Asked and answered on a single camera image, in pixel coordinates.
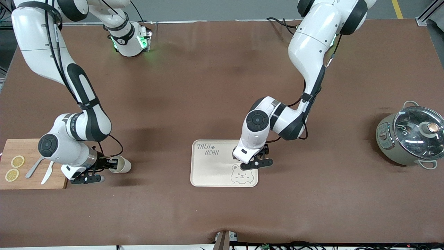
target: cup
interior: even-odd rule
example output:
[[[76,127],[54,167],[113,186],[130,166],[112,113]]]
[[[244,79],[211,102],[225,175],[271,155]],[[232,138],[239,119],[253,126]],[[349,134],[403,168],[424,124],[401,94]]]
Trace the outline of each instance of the cup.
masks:
[[[131,162],[122,156],[115,156],[112,159],[117,159],[117,169],[109,169],[113,173],[127,173],[131,170]]]

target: floor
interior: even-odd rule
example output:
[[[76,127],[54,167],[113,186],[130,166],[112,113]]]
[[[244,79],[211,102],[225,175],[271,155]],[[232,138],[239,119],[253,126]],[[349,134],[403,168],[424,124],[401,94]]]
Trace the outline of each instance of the floor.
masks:
[[[369,10],[368,19],[396,19],[394,6],[399,3],[403,18],[418,16],[432,0],[378,0]],[[300,19],[296,0],[133,0],[142,18],[149,21],[186,20],[256,20],[273,16],[278,19]],[[136,9],[129,5],[126,11],[132,20],[139,20]],[[98,22],[89,15],[83,22]],[[444,34],[430,21],[428,29],[441,63],[444,65]],[[13,31],[0,30],[0,67],[7,69],[12,60],[17,42]]]

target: lemon slice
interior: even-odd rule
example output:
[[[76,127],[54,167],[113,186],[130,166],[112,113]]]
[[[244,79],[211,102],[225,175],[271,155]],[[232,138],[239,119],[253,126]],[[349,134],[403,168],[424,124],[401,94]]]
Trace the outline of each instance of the lemon slice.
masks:
[[[7,182],[12,182],[17,180],[17,178],[19,177],[19,170],[18,169],[10,169],[6,175],[5,175],[5,179]]]
[[[21,166],[23,166],[23,164],[25,163],[25,157],[21,156],[21,155],[17,155],[16,157],[14,157],[11,161],[11,166],[13,168],[19,168]]]

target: pot handle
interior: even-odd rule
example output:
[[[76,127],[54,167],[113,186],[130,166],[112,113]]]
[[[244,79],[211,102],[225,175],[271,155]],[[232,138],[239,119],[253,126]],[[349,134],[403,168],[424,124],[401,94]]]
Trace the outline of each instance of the pot handle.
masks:
[[[438,163],[435,161],[422,161],[422,160],[416,160],[415,161],[418,165],[420,165],[423,169],[427,169],[427,170],[433,170],[438,166]],[[424,166],[423,163],[433,163],[433,167],[428,168],[426,166]]]
[[[405,105],[406,105],[407,103],[411,103],[411,104],[413,104],[414,106],[419,106],[419,104],[418,104],[417,102],[415,102],[415,101],[406,101],[406,102],[404,103],[404,105],[402,106],[403,109],[405,109]]]

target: yellow floor line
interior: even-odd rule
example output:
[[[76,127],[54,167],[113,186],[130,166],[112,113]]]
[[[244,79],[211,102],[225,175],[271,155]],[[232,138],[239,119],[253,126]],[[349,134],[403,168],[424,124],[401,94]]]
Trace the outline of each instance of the yellow floor line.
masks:
[[[396,17],[398,19],[403,19],[401,9],[399,8],[398,0],[392,0],[392,4],[393,4],[393,8],[395,9],[395,12],[396,12]]]

